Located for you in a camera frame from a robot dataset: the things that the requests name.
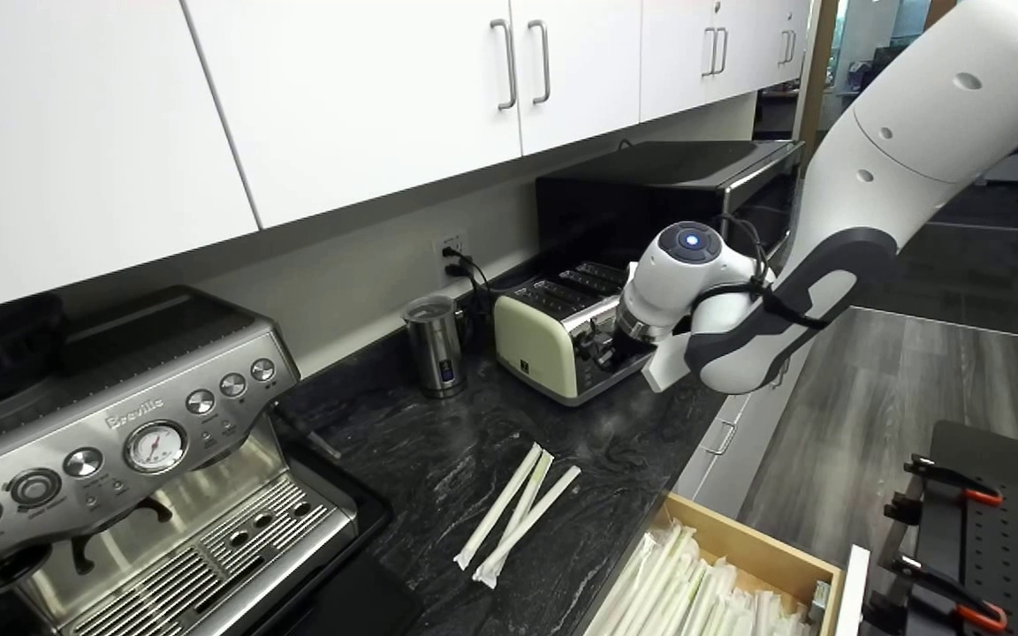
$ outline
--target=open drawer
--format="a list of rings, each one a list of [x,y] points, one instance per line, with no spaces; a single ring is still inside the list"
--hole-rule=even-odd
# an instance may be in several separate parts
[[[853,548],[848,567],[836,568],[677,495],[664,499],[655,522],[669,526],[673,520],[693,529],[707,563],[723,559],[736,567],[736,589],[770,589],[783,602],[795,602],[814,619],[814,633],[860,633],[871,553]]]

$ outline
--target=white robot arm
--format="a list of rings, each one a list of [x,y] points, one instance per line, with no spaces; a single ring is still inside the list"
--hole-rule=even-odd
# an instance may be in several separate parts
[[[754,262],[707,228],[656,235],[622,291],[626,334],[656,347],[644,377],[656,394],[690,373],[717,394],[766,384],[845,310],[873,262],[898,256],[942,201],[1013,150],[1018,4],[965,0],[831,129],[807,165],[787,262],[775,281],[761,273],[742,291]],[[690,235],[704,244],[696,262],[664,249]]]

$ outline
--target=toaster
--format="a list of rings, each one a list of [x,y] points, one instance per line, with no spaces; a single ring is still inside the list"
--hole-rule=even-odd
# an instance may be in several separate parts
[[[578,407],[646,362],[620,334],[626,269],[584,262],[496,301],[497,366],[563,407]]]

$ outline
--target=stainless steel espresso machine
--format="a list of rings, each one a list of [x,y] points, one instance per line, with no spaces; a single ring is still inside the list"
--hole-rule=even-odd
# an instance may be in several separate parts
[[[168,295],[46,359],[0,396],[0,587],[48,633],[243,633],[353,542],[353,499],[278,448],[266,317]]]

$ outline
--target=kitchen drawer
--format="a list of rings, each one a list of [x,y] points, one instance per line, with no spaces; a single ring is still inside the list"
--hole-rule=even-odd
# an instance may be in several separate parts
[[[742,526],[677,495],[669,495],[664,505],[656,509],[656,522],[669,520],[693,526],[699,553],[733,563],[739,568],[739,587],[745,589],[775,589],[808,608],[815,582],[827,582],[827,608],[819,633],[825,636],[860,633],[867,567],[871,567],[871,555],[864,548],[853,548],[848,574],[841,574],[831,563],[795,553],[793,546],[781,546],[754,526]]]

